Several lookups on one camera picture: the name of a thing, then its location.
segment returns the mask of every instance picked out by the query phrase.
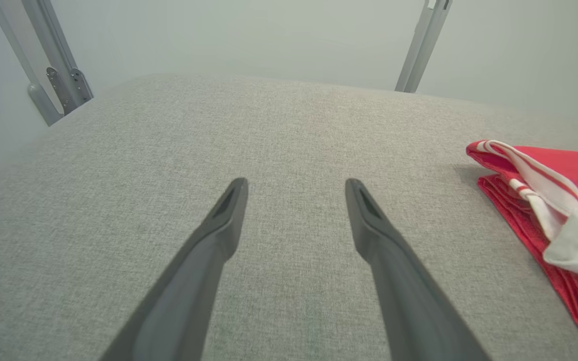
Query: red cloth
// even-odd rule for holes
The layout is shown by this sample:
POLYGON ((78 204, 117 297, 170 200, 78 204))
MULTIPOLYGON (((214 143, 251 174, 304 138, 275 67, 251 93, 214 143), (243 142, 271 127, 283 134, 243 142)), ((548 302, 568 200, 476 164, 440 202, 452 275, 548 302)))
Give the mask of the red cloth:
MULTIPOLYGON (((578 325, 578 274, 550 265, 543 260, 543 251, 548 246, 549 240, 544 235, 528 201, 525 201, 518 194, 527 187, 523 186, 514 190, 509 185, 511 179, 518 179, 523 182, 523 177, 512 162, 491 153, 491 151, 488 153, 482 147, 482 141, 473 142, 467 147, 467 154, 482 166, 496 171, 498 174, 479 178, 477 182, 479 188, 494 203, 521 242, 527 247, 537 263, 541 265, 578 325)), ((576 182, 578 178, 578 152, 520 146, 514 148, 576 182)), ((503 153, 495 146, 492 149, 498 153, 503 153)))

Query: folded cloth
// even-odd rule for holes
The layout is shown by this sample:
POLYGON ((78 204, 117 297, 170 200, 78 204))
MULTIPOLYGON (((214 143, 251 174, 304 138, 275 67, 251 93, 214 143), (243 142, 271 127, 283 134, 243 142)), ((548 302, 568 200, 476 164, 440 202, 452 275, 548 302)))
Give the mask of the folded cloth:
POLYGON ((541 265, 578 325, 578 151, 479 141, 467 153, 498 172, 480 178, 479 188, 541 265))

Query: textured fabric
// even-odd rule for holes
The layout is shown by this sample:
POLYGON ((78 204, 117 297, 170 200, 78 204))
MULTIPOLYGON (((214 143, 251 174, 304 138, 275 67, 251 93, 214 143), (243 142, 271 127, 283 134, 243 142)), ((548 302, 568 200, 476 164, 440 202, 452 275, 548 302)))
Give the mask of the textured fabric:
POLYGON ((467 154, 498 172, 479 179, 578 324, 578 151, 472 142, 467 154))
POLYGON ((0 359, 99 357, 236 176, 247 213, 204 359, 388 359, 351 176, 493 359, 578 359, 576 325, 476 186, 473 139, 578 150, 578 122, 255 78, 149 76, 98 96, 0 171, 0 359))

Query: gray tablecloth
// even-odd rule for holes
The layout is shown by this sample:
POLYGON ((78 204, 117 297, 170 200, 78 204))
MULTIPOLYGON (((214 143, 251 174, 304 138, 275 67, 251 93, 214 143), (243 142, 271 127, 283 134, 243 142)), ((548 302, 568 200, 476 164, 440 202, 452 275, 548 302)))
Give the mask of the gray tablecloth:
POLYGON ((493 359, 578 359, 568 311, 476 186, 480 139, 578 150, 578 120, 255 78, 98 96, 0 170, 0 359, 98 358, 237 176, 247 214, 204 359, 388 359, 351 176, 493 359))

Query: red and white garment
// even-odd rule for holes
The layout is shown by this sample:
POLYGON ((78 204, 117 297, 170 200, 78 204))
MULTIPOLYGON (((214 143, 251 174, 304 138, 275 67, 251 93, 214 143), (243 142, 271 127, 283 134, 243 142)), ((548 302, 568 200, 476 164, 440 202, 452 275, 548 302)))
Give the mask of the red and white garment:
POLYGON ((562 297, 578 325, 578 151, 473 142, 467 153, 498 174, 479 188, 562 297))

